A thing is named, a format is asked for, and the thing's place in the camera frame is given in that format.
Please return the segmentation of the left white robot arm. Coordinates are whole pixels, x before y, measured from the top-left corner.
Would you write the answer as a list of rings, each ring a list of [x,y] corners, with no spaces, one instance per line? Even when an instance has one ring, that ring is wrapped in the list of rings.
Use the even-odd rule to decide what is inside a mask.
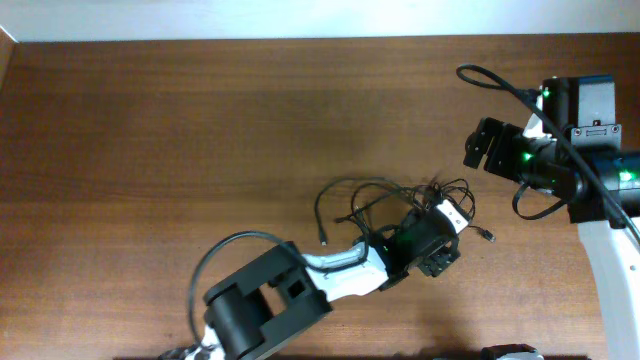
[[[265,234],[274,247],[204,295],[205,330],[165,359],[265,359],[318,323],[332,302],[388,290],[413,268],[436,277],[460,256],[459,235],[470,216],[445,200],[399,225],[366,232],[341,253],[302,254]]]

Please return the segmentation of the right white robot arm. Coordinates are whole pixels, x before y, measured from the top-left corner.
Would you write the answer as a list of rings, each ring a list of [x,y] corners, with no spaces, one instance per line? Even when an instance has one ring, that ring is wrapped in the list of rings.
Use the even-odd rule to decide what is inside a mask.
[[[639,154],[621,149],[610,75],[553,77],[538,89],[507,91],[532,110],[521,128],[491,117],[466,140],[466,166],[557,198],[578,228],[596,283],[612,359],[639,356]]]

